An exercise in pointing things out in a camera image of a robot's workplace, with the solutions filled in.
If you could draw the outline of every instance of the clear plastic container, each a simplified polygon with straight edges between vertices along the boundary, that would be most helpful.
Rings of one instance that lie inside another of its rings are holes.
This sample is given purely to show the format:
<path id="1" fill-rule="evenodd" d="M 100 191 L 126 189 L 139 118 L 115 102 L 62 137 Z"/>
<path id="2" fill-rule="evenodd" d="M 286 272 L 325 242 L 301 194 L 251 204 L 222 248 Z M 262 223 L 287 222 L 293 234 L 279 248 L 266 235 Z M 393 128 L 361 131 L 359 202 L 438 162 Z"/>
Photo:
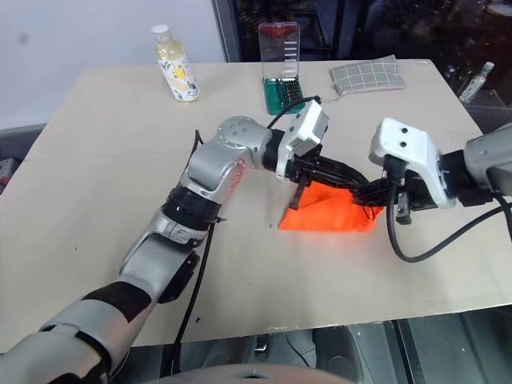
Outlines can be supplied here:
<path id="1" fill-rule="evenodd" d="M 296 22 L 263 22 L 259 25 L 264 79 L 298 76 L 300 31 Z"/>
<path id="2" fill-rule="evenodd" d="M 300 26 L 296 22 L 264 22 L 258 35 L 266 109 L 276 115 L 302 98 L 298 83 Z M 294 114 L 303 107 L 299 104 L 287 113 Z"/>

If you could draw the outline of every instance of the bottle cap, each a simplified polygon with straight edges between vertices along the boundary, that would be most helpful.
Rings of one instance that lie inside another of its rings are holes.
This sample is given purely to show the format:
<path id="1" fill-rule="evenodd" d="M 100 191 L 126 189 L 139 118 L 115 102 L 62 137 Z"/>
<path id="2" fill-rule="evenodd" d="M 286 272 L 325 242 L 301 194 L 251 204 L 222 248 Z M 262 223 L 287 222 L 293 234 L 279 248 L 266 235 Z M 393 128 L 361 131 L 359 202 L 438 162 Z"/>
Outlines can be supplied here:
<path id="1" fill-rule="evenodd" d="M 493 62 L 486 62 L 483 65 L 482 72 L 484 74 L 488 74 L 493 68 L 494 68 L 494 63 Z"/>
<path id="2" fill-rule="evenodd" d="M 167 24 L 158 24 L 151 28 L 151 32 L 153 32 L 154 37 L 158 42 L 164 42 L 166 40 L 172 40 L 173 35 L 170 32 L 169 26 Z"/>

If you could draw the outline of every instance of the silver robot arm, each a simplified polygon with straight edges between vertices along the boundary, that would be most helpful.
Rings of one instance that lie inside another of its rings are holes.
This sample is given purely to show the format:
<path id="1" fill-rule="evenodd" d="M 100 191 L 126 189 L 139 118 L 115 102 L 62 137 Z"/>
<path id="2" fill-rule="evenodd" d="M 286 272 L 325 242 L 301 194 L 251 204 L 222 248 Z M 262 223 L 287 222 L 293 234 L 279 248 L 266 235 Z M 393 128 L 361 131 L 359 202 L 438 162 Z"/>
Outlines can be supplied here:
<path id="1" fill-rule="evenodd" d="M 316 102 L 309 102 L 281 134 L 251 118 L 225 120 L 214 139 L 190 157 L 115 281 L 72 303 L 1 356 L 0 381 L 106 382 L 156 304 L 175 300 L 185 288 L 199 260 L 194 248 L 245 170 L 286 168 L 280 162 L 315 148 L 326 124 Z"/>
<path id="2" fill-rule="evenodd" d="M 359 196 L 387 183 L 396 185 L 397 221 L 409 224 L 410 210 L 485 204 L 497 195 L 512 196 L 512 125 L 469 140 L 463 150 L 442 154 L 427 132 L 385 118 L 370 147 L 370 160 L 383 167 L 383 178 Z M 386 193 L 375 205 L 385 206 Z"/>

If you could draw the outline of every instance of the bottle label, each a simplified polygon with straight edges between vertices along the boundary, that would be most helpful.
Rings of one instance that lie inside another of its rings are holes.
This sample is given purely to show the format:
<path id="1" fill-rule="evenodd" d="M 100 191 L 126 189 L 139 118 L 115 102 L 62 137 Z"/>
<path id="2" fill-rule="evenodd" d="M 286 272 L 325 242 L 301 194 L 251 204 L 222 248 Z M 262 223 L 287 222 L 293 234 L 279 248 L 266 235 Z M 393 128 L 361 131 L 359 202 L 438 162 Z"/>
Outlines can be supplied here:
<path id="1" fill-rule="evenodd" d="M 158 60 L 158 64 L 177 100 L 191 102 L 198 98 L 199 89 L 185 55 L 175 60 Z"/>
<path id="2" fill-rule="evenodd" d="M 473 101 L 474 96 L 483 86 L 483 82 L 478 80 L 478 76 L 476 78 L 471 79 L 470 84 L 464 89 L 458 98 L 462 102 L 471 102 Z"/>

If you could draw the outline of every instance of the white wall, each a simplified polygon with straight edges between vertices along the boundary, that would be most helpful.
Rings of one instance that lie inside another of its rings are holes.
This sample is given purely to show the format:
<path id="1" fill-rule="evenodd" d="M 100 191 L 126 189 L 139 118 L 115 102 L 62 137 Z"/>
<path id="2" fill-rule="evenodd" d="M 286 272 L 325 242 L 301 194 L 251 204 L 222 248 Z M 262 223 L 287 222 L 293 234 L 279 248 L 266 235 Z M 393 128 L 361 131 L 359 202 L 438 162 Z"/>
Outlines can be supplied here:
<path id="1" fill-rule="evenodd" d="M 154 64 L 154 24 L 223 62 L 210 0 L 0 0 L 0 129 L 47 122 L 85 68 Z"/>

